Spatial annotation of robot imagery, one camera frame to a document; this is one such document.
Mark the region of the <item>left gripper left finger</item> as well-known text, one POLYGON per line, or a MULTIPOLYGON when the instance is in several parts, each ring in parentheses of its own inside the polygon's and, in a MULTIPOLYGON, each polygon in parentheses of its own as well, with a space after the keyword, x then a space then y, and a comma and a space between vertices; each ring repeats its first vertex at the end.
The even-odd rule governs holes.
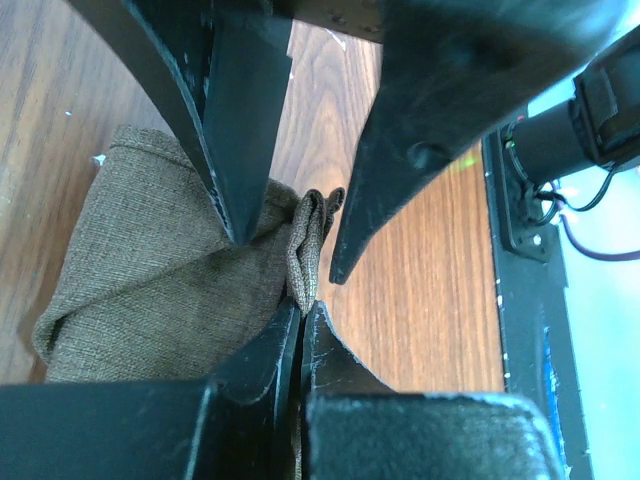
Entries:
POLYGON ((1 390, 5 479, 290 479, 301 315, 268 325, 206 377, 1 390))

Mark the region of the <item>brown cloth napkin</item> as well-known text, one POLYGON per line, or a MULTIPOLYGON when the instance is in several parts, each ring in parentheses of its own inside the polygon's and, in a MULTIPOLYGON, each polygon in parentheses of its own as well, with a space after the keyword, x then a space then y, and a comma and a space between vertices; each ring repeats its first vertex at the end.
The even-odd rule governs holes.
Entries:
POLYGON ((199 378, 284 297, 308 312, 344 199, 270 181, 255 238, 232 244, 178 141, 122 126, 86 197, 32 342, 50 382, 199 378))

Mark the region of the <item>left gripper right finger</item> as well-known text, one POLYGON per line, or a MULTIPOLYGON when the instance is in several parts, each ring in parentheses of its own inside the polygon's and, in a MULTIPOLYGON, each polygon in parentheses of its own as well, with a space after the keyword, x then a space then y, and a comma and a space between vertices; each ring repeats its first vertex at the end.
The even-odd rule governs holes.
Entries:
POLYGON ((400 393, 337 335, 324 302, 305 321, 305 479, 562 479, 548 422, 504 393, 400 393))

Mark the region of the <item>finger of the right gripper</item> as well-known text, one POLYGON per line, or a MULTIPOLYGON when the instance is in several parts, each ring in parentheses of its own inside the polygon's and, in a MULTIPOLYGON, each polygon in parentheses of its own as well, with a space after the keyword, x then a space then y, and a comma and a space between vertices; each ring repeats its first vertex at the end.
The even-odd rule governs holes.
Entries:
POLYGON ((378 92, 360 135, 329 279, 483 134, 590 60, 623 1, 384 1, 378 92))
POLYGON ((263 209, 292 60, 273 1, 73 1, 132 73, 201 178, 229 239, 263 209))

